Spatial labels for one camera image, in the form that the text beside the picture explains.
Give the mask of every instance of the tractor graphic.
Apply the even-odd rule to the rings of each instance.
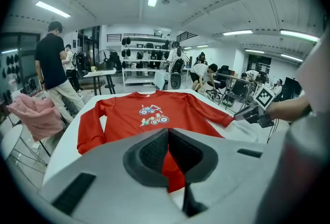
[[[156,125],[158,123],[167,123],[170,119],[164,115],[160,115],[159,113],[156,114],[156,117],[150,117],[149,119],[142,119],[142,124],[141,126],[146,126],[149,123],[152,125]]]
[[[145,107],[140,110],[141,115],[147,115],[148,113],[155,113],[155,111],[160,111],[160,107],[157,107],[155,105],[151,105],[150,107]]]

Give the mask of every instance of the man in black t-shirt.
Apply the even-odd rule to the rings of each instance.
[[[49,92],[49,97],[62,116],[70,123],[73,118],[66,110],[62,96],[72,101],[79,111],[84,102],[72,88],[62,66],[61,60],[65,60],[67,54],[64,51],[63,39],[59,36],[61,32],[60,22],[49,24],[47,36],[37,44],[35,60],[40,83],[44,90]]]

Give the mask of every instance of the black hair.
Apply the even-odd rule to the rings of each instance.
[[[48,25],[48,32],[50,31],[54,31],[58,29],[58,31],[61,33],[63,31],[63,27],[62,27],[62,24],[59,22],[59,21],[54,21],[54,22],[51,22],[49,25]]]
[[[218,70],[218,66],[216,64],[211,64],[211,65],[208,66],[208,68],[213,70],[213,72],[217,72],[217,70]]]

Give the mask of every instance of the blue tractor print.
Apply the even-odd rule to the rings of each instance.
[[[155,111],[160,111],[161,108],[157,107],[155,105],[151,105],[150,107],[145,107],[142,110],[140,110],[141,115],[147,115],[148,113],[155,113]]]

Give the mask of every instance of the pink cloth on chair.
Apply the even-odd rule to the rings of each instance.
[[[52,136],[63,129],[61,114],[49,98],[34,100],[20,94],[7,109],[21,119],[35,141]]]

